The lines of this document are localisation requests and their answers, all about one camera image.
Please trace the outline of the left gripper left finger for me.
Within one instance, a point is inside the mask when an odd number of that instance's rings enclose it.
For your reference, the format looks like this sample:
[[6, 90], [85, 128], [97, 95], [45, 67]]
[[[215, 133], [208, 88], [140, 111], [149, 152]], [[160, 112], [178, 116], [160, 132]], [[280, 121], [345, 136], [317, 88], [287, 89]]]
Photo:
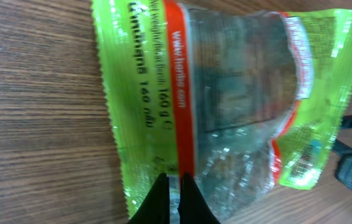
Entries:
[[169, 178], [161, 173], [128, 224], [170, 224]]

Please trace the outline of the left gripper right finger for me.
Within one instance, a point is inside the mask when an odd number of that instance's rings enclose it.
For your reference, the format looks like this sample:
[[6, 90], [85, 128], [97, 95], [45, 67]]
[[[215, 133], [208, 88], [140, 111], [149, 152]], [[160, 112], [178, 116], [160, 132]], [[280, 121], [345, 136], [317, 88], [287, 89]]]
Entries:
[[178, 212], [180, 224], [220, 224], [189, 173], [185, 173], [181, 179]]

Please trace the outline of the green gummy candy bag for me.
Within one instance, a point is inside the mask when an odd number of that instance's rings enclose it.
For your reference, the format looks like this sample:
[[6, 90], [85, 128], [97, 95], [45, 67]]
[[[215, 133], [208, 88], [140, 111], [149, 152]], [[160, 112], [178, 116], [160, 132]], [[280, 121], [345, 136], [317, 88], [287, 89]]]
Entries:
[[352, 9], [98, 0], [92, 16], [130, 219], [161, 173], [170, 223], [185, 173], [219, 222], [316, 185], [352, 94]]

